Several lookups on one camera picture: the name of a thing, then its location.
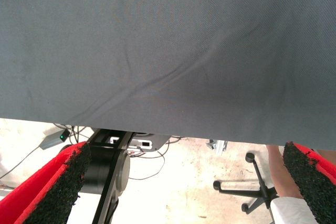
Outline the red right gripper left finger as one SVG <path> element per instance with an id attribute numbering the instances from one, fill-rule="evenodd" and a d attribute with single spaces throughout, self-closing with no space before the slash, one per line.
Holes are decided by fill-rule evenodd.
<path id="1" fill-rule="evenodd" d="M 90 161 L 86 142 L 61 151 L 1 200 L 1 223 L 66 223 Z"/>

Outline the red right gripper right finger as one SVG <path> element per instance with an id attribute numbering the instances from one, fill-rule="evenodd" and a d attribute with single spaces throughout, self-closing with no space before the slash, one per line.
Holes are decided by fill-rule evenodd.
<path id="1" fill-rule="evenodd" d="M 283 161 L 317 223 L 335 223 L 335 165 L 294 142 L 285 144 Z"/>

